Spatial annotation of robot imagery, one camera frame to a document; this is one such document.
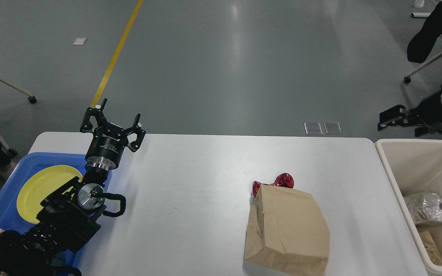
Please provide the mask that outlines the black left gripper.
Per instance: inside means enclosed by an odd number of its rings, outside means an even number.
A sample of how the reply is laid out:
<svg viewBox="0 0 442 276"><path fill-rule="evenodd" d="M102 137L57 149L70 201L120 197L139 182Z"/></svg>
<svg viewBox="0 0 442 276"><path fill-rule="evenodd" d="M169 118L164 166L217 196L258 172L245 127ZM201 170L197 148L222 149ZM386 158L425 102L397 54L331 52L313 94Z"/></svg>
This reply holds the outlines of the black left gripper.
<svg viewBox="0 0 442 276"><path fill-rule="evenodd" d="M93 133L91 144L88 148L85 160L89 166L102 166L107 171L118 168L124 148L131 152L137 152L146 136L146 131L140 125L141 114L135 116L133 125L126 128L109 127L103 110L107 98L97 108L88 107L79 126L80 133ZM136 138L129 141L128 137L134 134Z"/></svg>

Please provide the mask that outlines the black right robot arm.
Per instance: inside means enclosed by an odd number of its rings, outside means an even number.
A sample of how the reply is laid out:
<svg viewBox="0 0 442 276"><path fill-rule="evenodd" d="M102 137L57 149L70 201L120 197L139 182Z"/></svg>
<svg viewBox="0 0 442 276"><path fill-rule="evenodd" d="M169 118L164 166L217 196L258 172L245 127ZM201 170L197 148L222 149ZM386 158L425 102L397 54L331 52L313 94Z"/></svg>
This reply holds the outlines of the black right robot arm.
<svg viewBox="0 0 442 276"><path fill-rule="evenodd" d="M414 136L442 134L442 85L440 90L424 100L415 108L395 105L379 114L377 130L390 127L414 127Z"/></svg>

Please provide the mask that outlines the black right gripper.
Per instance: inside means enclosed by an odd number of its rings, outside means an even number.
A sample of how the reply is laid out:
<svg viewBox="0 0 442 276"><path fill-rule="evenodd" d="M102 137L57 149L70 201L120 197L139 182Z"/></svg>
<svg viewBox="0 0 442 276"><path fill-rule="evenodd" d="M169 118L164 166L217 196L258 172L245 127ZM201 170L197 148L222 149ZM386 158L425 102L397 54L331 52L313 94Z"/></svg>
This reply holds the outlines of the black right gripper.
<svg viewBox="0 0 442 276"><path fill-rule="evenodd" d="M442 91L422 100L410 110L410 115L416 115L421 123L414 129L414 137L442 133ZM395 105L379 114L378 131L390 127L410 127L407 120L408 111L404 105Z"/></svg>

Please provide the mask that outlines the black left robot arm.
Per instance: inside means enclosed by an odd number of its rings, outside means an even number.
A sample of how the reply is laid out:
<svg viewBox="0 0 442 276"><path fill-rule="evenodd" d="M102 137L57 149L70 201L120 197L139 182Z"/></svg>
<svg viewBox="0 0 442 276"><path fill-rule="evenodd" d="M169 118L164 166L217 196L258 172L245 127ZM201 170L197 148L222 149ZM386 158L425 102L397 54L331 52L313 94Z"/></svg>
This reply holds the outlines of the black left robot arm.
<svg viewBox="0 0 442 276"><path fill-rule="evenodd" d="M37 224L27 232L6 230L0 233L0 273L9 276L80 276L72 266L52 266L59 253L77 253L99 231L98 218L117 218L126 210L126 198L105 191L109 172L118 168L125 148L139 150L146 131L140 114L133 125L123 128L109 122L103 114L107 99L87 108L79 131L93 138L85 155L83 177L72 177L40 201Z"/></svg>

